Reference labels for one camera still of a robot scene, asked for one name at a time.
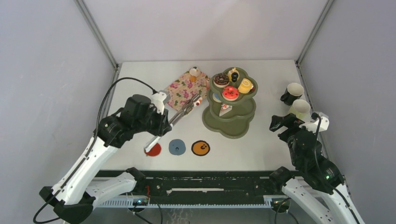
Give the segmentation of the blue frosted donut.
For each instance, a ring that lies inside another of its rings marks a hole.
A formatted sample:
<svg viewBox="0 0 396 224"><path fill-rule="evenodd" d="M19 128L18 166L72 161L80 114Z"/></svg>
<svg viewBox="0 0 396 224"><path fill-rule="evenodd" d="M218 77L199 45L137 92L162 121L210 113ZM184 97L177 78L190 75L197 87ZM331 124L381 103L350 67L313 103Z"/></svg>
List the blue frosted donut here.
<svg viewBox="0 0 396 224"><path fill-rule="evenodd" d="M219 96L215 93L212 94L212 98L215 102L217 103L222 103L221 100L219 99Z"/></svg>

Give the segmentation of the light green mug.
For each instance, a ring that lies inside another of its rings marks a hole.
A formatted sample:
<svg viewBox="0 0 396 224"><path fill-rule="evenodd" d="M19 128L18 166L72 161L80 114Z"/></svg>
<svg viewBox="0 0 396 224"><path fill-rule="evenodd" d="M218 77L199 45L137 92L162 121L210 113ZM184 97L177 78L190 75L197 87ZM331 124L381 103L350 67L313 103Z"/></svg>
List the light green mug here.
<svg viewBox="0 0 396 224"><path fill-rule="evenodd" d="M296 99L289 109L289 113L294 114L298 119L305 119L311 110L310 104L303 99Z"/></svg>

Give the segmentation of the chocolate striped cake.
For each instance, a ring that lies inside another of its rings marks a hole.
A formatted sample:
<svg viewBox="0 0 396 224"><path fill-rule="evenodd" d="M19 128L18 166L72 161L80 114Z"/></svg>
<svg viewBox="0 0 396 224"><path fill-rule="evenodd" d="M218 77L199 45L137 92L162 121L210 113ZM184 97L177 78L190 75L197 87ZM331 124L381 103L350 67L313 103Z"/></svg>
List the chocolate striped cake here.
<svg viewBox="0 0 396 224"><path fill-rule="evenodd" d="M195 96L195 97L192 99L192 106L193 106L193 107L196 107L196 106L201 105L202 100L203 100L203 98L202 98L201 96Z"/></svg>

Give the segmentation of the silver serving tongs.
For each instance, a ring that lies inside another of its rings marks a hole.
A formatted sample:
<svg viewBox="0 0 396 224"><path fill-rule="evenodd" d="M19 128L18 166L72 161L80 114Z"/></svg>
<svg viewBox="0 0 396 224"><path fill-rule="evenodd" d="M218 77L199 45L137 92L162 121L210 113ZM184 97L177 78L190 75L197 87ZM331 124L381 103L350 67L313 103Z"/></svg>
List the silver serving tongs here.
<svg viewBox="0 0 396 224"><path fill-rule="evenodd" d="M177 111L177 113L170 119L169 123L170 126L173 127L179 120L181 120L185 115L189 114L194 107L192 106L192 99L195 96L200 96L199 94L193 95L193 97L189 100L187 100L182 108ZM147 144L143 147L144 150L150 150L159 140L161 139L161 136L155 136L153 137Z"/></svg>

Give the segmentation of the green three-tier dessert stand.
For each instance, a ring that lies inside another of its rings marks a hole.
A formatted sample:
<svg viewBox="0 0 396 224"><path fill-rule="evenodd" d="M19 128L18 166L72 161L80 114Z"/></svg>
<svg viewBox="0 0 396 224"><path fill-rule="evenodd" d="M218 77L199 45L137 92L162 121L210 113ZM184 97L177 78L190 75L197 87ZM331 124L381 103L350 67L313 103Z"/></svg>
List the green three-tier dessert stand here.
<svg viewBox="0 0 396 224"><path fill-rule="evenodd" d="M227 74L231 69L224 70L224 73ZM242 79L247 78L253 83L254 89L248 94L240 93L238 99L235 101L228 101L222 97L223 89L214 85L212 77L210 80L210 89L207 93L209 105L204 109L202 114L203 124L208 130L218 132L230 139L241 138L247 133L249 123L255 115L256 102L253 97L257 94L258 89L257 82L245 70L239 67L236 67L236 69L240 73L240 78L236 83L230 81L229 85L237 88ZM213 100L213 93L219 96L222 103L217 103ZM230 112L220 117L219 111L222 104L231 105L233 108Z"/></svg>

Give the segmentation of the red donut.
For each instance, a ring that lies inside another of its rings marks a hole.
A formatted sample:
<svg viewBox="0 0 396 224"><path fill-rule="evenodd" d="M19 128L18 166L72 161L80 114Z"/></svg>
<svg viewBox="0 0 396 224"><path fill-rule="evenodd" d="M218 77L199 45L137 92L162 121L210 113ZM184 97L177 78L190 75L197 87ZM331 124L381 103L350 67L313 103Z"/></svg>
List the red donut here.
<svg viewBox="0 0 396 224"><path fill-rule="evenodd" d="M239 97L239 91L235 87L227 86L222 91L222 97L228 101L235 101Z"/></svg>

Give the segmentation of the yellow pudding cake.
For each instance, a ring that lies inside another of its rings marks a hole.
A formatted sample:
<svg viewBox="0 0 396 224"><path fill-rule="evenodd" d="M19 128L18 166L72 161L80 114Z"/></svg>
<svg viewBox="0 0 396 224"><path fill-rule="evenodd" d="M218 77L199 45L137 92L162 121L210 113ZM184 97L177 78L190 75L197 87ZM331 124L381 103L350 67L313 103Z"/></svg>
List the yellow pudding cake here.
<svg viewBox="0 0 396 224"><path fill-rule="evenodd" d="M248 94L253 89L254 89L253 83L249 79L244 78L244 79L242 79L242 81L238 87L238 92L242 93L242 94Z"/></svg>

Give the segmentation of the chocolate donut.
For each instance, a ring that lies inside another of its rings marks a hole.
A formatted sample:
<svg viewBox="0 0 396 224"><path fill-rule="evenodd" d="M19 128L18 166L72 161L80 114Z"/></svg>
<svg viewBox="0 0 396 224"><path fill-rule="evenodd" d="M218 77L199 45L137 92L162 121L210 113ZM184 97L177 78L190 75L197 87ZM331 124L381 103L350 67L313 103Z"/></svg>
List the chocolate donut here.
<svg viewBox="0 0 396 224"><path fill-rule="evenodd" d="M219 88L224 88L229 85L230 80L227 74L218 73L213 77L213 83Z"/></svg>

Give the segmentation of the black mug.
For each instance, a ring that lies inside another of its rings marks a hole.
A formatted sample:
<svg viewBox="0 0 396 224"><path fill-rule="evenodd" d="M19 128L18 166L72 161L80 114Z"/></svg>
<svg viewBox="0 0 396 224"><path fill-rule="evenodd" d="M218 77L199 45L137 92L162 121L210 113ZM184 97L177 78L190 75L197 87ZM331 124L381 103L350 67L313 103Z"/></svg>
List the black mug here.
<svg viewBox="0 0 396 224"><path fill-rule="evenodd" d="M284 94L280 97L280 101L291 106L295 100L300 99L304 94L304 88L301 84L290 83Z"/></svg>

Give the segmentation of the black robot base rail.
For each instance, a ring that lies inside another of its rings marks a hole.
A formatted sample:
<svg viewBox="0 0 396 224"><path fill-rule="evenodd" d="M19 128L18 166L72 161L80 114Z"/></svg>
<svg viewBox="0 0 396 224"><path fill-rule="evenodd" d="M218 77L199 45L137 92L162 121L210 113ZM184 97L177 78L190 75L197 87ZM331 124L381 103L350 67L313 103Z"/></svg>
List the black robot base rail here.
<svg viewBox="0 0 396 224"><path fill-rule="evenodd" d="M132 190L161 204L258 205L265 196L283 196L272 171L143 171Z"/></svg>

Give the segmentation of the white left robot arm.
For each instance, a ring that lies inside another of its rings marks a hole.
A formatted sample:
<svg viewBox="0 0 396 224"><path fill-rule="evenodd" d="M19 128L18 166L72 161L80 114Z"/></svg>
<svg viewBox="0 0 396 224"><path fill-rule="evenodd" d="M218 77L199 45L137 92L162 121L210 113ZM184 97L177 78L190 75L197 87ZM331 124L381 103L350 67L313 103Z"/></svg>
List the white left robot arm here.
<svg viewBox="0 0 396 224"><path fill-rule="evenodd" d="M149 98L134 94L124 107L99 122L86 149L67 174L53 187L43 187L39 193L60 219L80 224L103 202L123 193L132 191L139 195L145 191L146 177L136 168L128 168L94 187L89 184L104 163L135 134L148 132L164 136L172 130L165 109L169 99L164 91Z"/></svg>

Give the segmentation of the yellow fruit cake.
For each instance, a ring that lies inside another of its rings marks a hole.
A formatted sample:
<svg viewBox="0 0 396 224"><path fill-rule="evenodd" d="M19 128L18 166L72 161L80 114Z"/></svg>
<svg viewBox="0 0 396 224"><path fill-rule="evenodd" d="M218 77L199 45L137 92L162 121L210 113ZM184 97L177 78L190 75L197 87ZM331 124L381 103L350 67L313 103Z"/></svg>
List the yellow fruit cake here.
<svg viewBox="0 0 396 224"><path fill-rule="evenodd" d="M227 76L231 82L236 83L240 78L240 73L236 67L234 67L228 71Z"/></svg>

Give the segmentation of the blue-grey round coaster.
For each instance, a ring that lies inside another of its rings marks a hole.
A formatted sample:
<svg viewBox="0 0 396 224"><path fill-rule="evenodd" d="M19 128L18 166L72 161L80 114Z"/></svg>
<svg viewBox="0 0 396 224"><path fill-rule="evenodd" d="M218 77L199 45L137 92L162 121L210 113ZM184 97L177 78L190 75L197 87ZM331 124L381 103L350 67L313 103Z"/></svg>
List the blue-grey round coaster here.
<svg viewBox="0 0 396 224"><path fill-rule="evenodd" d="M186 145L181 139L174 139L169 142L169 152L172 155L182 155L186 151Z"/></svg>

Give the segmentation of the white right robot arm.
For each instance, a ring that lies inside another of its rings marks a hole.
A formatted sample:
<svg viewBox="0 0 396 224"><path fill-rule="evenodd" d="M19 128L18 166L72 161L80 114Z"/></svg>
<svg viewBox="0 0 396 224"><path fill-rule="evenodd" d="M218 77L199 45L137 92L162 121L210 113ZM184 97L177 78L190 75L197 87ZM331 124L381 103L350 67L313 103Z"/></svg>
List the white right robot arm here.
<svg viewBox="0 0 396 224"><path fill-rule="evenodd" d="M273 115L269 130L286 130L278 138L288 146L291 163L303 180L322 198L320 203L305 190L291 171L280 167L270 174L270 189L275 194L284 193L296 202L318 224L362 224L338 167L322 155L322 144L318 134L329 127L328 117L319 112L304 122L295 114Z"/></svg>

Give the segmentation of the orange smiley coaster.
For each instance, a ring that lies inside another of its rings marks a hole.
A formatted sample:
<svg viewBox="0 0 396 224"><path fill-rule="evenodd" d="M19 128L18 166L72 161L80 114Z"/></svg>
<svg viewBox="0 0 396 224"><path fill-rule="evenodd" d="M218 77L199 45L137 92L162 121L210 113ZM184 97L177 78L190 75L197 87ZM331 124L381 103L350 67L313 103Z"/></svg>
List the orange smiley coaster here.
<svg viewBox="0 0 396 224"><path fill-rule="evenodd" d="M210 145L203 140L198 140L191 146L191 151L196 156L205 156L210 152L210 150Z"/></svg>

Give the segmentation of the red round coaster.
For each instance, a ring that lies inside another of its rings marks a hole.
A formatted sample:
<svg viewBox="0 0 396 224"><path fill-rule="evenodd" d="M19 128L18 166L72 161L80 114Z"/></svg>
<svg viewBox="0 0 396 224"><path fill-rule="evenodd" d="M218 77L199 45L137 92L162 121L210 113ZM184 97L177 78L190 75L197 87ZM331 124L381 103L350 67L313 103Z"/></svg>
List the red round coaster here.
<svg viewBox="0 0 396 224"><path fill-rule="evenodd" d="M155 157L161 153L162 147L160 144L156 143L149 151L144 150L146 156Z"/></svg>

